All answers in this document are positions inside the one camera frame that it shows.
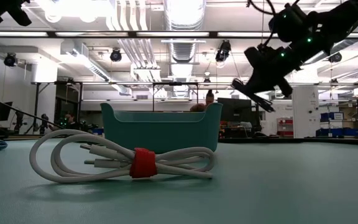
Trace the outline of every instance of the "person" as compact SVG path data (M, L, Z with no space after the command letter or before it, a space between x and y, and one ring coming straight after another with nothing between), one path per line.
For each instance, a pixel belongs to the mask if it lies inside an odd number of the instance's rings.
M207 106L210 105L211 103L213 103L214 100L215 100L215 96L212 93L212 90L208 90L208 93L206 94L206 97L205 97L205 104L198 103L196 105L193 105L190 108L190 112L204 112L205 109L207 108Z
M65 115L65 120L67 121L65 123L65 127L66 129L75 129L75 130L79 130L80 129L80 124L78 122L76 122L75 117L72 113L67 113ZM51 125L49 125L49 128L52 131L56 131L59 130L60 128L58 127L52 127Z

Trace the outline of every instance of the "desk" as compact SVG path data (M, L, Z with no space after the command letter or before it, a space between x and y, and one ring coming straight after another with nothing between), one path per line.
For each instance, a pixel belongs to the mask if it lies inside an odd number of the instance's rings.
M52 171L50 152L39 151ZM35 141L0 151L0 223L358 223L358 146L330 143L223 144L214 179L158 175L87 184L54 184L30 167ZM69 168L92 159L77 144L62 151Z

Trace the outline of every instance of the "white cable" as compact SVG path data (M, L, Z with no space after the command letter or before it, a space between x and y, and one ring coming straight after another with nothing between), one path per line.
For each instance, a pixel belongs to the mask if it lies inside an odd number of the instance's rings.
M48 139L60 135L71 136L61 140L52 151L50 161L53 170L59 175L57 176L49 174L41 169L37 163L36 154L42 143ZM84 174L67 168L60 158L60 152L62 151L64 145L78 141L93 142L105 146L102 147L95 144L92 146L81 146L82 148L89 149L89 153L91 154L96 154L106 158L96 159L95 161L85 161L86 164L94 164L95 167L115 169L100 174ZM58 130L46 134L33 145L30 151L30 165L38 175L47 180L65 184L89 182L129 175L131 164L134 158L135 152L132 150L126 149L105 138L101 138L83 131L70 129ZM204 167L193 167L188 165L205 159L208 160L208 164L206 164ZM175 151L156 155L155 165L159 174L189 175L199 178L212 178L212 174L208 171L210 171L214 166L214 154L213 151L205 147L178 149Z

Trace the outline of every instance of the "usb cable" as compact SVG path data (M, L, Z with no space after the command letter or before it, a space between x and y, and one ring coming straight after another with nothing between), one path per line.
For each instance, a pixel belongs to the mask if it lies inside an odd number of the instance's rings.
M70 136L62 139L52 151L51 165L56 174L58 174L53 175L45 172L39 167L36 160L36 154L42 143L60 135ZM79 141L95 143L91 146L81 145L79 149L86 149L89 150L90 154L104 157L104 159L85 161L85 164L92 164L95 167L110 168L113 170L100 174L85 174L67 168L60 157L60 152L62 151L64 145ZM201 161L207 161L208 163L204 167L189 165ZM154 155L153 152L146 149L137 149L132 151L112 141L90 133L64 129L46 134L33 145L30 151L30 165L41 177L58 183L89 182L125 175L130 175L133 178L148 177L156 173L189 175L192 177L209 179L212 178L212 173L209 171L214 166L214 154L212 150L205 147L189 147L186 149L178 149L164 154Z

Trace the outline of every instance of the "black pole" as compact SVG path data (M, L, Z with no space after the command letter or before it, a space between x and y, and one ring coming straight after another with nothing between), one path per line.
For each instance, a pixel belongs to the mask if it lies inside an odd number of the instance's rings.
M35 89L34 116L37 116L37 112L38 112L38 97L39 97L40 85L41 85L40 83L37 83L37 88ZM34 118L32 126L35 127L36 124L37 124L37 120Z
M153 83L153 112L154 112L154 87L155 87L155 84Z
M259 118L259 105L255 104L255 112L256 112L256 125L260 126L260 118Z
M198 84L196 84L197 86L197 104L198 104Z
M80 96L78 99L78 109L77 109L77 123L80 123L80 113L81 113L83 90L84 90L84 85L82 83L80 83Z

